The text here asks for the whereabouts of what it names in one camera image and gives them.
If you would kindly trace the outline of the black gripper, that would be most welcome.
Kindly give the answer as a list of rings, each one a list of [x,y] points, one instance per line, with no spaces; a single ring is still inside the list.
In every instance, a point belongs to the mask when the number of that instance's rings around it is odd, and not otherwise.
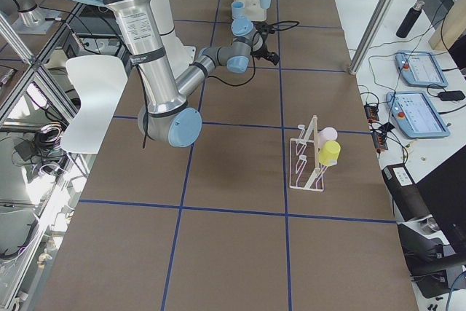
[[[256,33],[253,37],[251,56],[255,59],[265,59],[276,66],[280,62],[280,56],[276,52],[269,51],[266,44],[270,34],[278,32],[274,24],[254,23]]]

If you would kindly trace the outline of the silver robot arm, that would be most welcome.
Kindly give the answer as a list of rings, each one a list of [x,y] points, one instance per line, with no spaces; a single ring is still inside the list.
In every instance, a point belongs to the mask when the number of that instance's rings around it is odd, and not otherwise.
[[[173,60],[186,55],[187,48],[175,37],[169,0],[72,0],[105,7],[114,13],[130,62],[144,86],[145,106],[138,117],[141,132],[152,140],[173,147],[187,147],[198,138],[202,117],[189,107],[188,97],[219,66],[236,74],[246,72],[250,59],[263,58],[278,64],[280,57],[266,46],[266,36],[247,17],[236,17],[231,25],[234,36],[225,47],[206,47],[195,60],[188,60],[176,74]]]

